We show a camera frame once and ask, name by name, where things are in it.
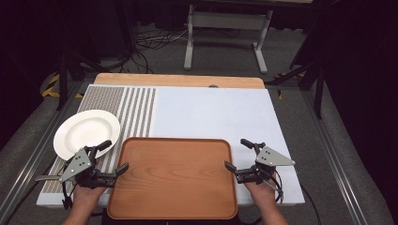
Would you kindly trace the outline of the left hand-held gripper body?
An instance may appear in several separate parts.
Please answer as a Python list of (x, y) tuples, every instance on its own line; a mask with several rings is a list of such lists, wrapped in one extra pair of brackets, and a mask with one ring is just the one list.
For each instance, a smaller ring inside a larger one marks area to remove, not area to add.
[(39, 175), (35, 181), (55, 180), (62, 184), (75, 182), (85, 188), (112, 188), (115, 185), (116, 174), (100, 172), (96, 168), (97, 146), (83, 147), (66, 161), (61, 175)]

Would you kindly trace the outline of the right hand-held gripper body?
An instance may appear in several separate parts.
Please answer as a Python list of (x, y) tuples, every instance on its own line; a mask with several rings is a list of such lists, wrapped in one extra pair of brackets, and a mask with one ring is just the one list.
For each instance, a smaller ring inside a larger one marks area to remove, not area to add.
[(249, 169), (236, 171), (236, 179), (239, 184), (255, 182), (260, 184), (269, 181), (278, 166), (293, 166), (294, 160), (282, 155), (264, 143), (255, 143), (256, 154), (254, 164)]

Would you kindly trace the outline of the person's left hand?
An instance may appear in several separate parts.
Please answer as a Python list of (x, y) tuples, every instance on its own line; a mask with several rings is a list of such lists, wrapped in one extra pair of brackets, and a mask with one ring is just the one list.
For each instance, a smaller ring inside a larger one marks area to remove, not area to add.
[(94, 204), (97, 205), (102, 193), (106, 190), (106, 187), (81, 187), (77, 186), (74, 190), (74, 202), (83, 204)]

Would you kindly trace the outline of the person's right hand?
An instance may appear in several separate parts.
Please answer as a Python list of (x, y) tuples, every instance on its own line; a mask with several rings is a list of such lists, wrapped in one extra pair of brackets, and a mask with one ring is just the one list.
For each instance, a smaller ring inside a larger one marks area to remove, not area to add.
[(275, 190), (268, 184), (245, 183), (244, 186), (249, 190), (253, 201), (257, 205), (275, 203)]

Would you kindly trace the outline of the white round plate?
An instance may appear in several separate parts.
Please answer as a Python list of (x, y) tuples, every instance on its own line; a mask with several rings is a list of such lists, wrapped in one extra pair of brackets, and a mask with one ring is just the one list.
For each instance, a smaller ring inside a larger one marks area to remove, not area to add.
[(110, 141), (110, 146), (99, 150), (96, 154), (96, 158), (100, 158), (116, 144), (120, 132), (120, 123), (110, 112), (103, 110), (78, 112), (55, 132), (54, 151), (60, 158), (68, 160), (82, 147), (98, 146)]

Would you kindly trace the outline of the brown wooden tray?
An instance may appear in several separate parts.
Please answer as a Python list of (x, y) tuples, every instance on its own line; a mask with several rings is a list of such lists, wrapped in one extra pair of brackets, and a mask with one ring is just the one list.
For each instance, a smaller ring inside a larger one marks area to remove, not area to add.
[(108, 201), (113, 219), (229, 219), (237, 214), (235, 178), (224, 167), (225, 140), (129, 138)]

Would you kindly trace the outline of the white striped table mat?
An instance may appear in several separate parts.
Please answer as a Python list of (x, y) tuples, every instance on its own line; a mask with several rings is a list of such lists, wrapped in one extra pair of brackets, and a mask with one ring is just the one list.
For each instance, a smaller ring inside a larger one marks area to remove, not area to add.
[[(289, 154), (266, 89), (91, 84), (77, 113), (89, 110), (112, 113), (121, 126), (116, 144), (99, 157), (99, 168), (107, 173), (130, 137), (222, 139), (230, 144), (240, 169), (255, 159), (241, 139)], [(64, 162), (57, 156), (50, 172), (61, 173)]]

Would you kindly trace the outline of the black tripod stand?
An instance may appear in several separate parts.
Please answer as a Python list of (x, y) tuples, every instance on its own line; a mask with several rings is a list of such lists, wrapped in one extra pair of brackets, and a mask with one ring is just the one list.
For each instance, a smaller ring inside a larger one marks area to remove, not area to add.
[(313, 0), (308, 7), (303, 7), (314, 18), (308, 29), (307, 37), (304, 39), (298, 53), (294, 57), (290, 71), (284, 75), (276, 76), (272, 81), (265, 82), (266, 86), (278, 86), (294, 77), (299, 77), (297, 87), (301, 91), (309, 91), (315, 85), (314, 113), (317, 119), (321, 119), (321, 105), (324, 90), (325, 76), (322, 63), (325, 59), (322, 48), (319, 25), (323, 22), (328, 7), (328, 0)]
[(52, 7), (53, 29), (57, 34), (57, 46), (60, 51), (59, 60), (59, 85), (60, 97), (57, 110), (60, 111), (68, 102), (68, 75), (75, 82), (81, 82), (85, 78), (82, 63), (86, 64), (94, 72), (108, 72), (108, 69), (89, 59), (78, 46), (79, 38), (83, 32), (76, 31), (78, 22), (73, 22), (79, 17), (76, 12), (78, 0), (48, 0)]

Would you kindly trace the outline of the yellow black hazard tape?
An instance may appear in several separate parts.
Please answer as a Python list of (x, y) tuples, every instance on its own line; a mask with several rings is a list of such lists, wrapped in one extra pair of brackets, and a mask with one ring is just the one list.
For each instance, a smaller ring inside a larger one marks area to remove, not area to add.
[(56, 85), (56, 83), (59, 81), (59, 74), (54, 74), (51, 79), (48, 81), (46, 87), (44, 88), (44, 90), (42, 91), (41, 95), (46, 98), (46, 97), (50, 97), (50, 98), (59, 98), (60, 97), (60, 93), (58, 91), (54, 90), (54, 87)]

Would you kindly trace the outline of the grey aluminium floor rail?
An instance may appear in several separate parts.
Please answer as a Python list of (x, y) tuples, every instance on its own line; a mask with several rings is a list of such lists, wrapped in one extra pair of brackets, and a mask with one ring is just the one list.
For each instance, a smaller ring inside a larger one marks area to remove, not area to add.
[(337, 153), (326, 130), (326, 127), (323, 121), (319, 119), (317, 114), (315, 113), (312, 95), (307, 91), (302, 92), (301, 95), (309, 111), (309, 114), (314, 121), (316, 130), (324, 146), (327, 161), (329, 162), (334, 178), (337, 182), (340, 192), (342, 193), (347, 210), (353, 220), (354, 225), (368, 225), (368, 221), (365, 218), (363, 211), (361, 210), (360, 204), (354, 193), (351, 183), (346, 176), (340, 160), (338, 159)]
[(49, 125), (46, 127), (37, 145), (31, 152), (29, 159), (23, 164), (22, 170), (18, 173), (11, 190), (0, 205), (0, 225), (8, 224), (18, 204), (22, 201), (23, 194), (31, 182), (39, 163), (52, 145), (56, 129), (60, 126), (61, 120), (65, 117), (68, 107), (75, 99), (82, 84), (82, 82), (73, 82), (65, 94), (64, 101), (62, 101), (62, 98), (59, 99), (61, 108), (55, 111)]

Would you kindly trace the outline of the white metal desk frame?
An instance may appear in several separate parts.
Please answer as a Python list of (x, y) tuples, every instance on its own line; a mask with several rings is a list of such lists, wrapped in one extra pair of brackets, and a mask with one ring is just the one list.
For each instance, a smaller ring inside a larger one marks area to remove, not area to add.
[(202, 12), (196, 11), (194, 9), (194, 5), (190, 5), (187, 23), (188, 40), (185, 53), (184, 69), (191, 69), (194, 27), (258, 30), (259, 38), (253, 43), (253, 52), (260, 72), (262, 74), (267, 74), (268, 67), (266, 65), (262, 48), (269, 29), (272, 15), (272, 10), (268, 10), (264, 15)]

